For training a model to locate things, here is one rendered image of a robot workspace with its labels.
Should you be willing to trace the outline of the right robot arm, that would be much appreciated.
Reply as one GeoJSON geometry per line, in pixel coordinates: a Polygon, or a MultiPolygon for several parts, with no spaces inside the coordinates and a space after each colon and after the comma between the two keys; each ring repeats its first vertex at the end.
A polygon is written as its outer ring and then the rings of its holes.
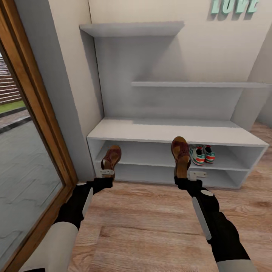
{"type": "Polygon", "coordinates": [[[190,171],[188,178],[174,176],[175,185],[192,196],[192,203],[199,219],[219,272],[258,272],[242,246],[236,227],[219,212],[215,195],[202,186],[197,177],[206,178],[208,173],[190,171]]]}

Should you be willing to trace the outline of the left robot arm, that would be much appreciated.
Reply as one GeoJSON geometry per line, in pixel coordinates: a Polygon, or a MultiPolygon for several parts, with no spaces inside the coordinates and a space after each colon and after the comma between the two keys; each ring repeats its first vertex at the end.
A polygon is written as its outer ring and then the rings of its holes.
{"type": "Polygon", "coordinates": [[[49,231],[18,272],[67,272],[74,244],[91,199],[104,188],[113,187],[113,170],[98,170],[94,181],[76,185],[66,203],[59,210],[49,231]]]}

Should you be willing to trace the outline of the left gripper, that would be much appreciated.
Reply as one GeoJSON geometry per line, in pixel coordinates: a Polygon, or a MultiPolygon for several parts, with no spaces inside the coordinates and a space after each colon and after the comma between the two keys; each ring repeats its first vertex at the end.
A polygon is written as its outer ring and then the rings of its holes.
{"type": "Polygon", "coordinates": [[[112,178],[95,178],[94,181],[98,182],[100,184],[100,190],[103,190],[104,188],[112,188],[113,187],[113,179],[112,178]]]}

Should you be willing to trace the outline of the sandal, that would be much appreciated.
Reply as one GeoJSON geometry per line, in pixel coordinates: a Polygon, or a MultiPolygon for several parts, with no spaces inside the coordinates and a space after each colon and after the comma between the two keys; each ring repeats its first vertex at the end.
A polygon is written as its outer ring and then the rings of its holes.
{"type": "MultiPolygon", "coordinates": [[[[101,162],[101,168],[102,170],[113,170],[116,164],[120,161],[121,159],[121,148],[119,145],[112,145],[110,149],[107,151],[105,157],[102,159],[101,162]]],[[[115,173],[113,175],[104,175],[105,178],[112,178],[114,180],[115,178],[115,173]]]]}
{"type": "Polygon", "coordinates": [[[171,145],[171,151],[176,162],[174,176],[177,178],[187,178],[191,158],[189,154],[189,144],[187,144],[185,138],[182,136],[175,137],[171,145]]]}

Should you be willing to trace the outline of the gym shoe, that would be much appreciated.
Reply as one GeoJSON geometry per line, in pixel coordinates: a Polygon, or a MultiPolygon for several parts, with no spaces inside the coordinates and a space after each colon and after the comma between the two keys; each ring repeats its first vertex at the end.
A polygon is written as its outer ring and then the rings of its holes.
{"type": "Polygon", "coordinates": [[[199,166],[204,165],[206,156],[203,153],[203,150],[201,147],[194,147],[192,145],[189,145],[189,154],[194,164],[199,166]]]}
{"type": "Polygon", "coordinates": [[[215,158],[215,153],[212,151],[210,145],[202,145],[202,144],[196,144],[196,147],[201,147],[203,150],[203,153],[205,154],[205,162],[207,163],[213,163],[215,158]]]}

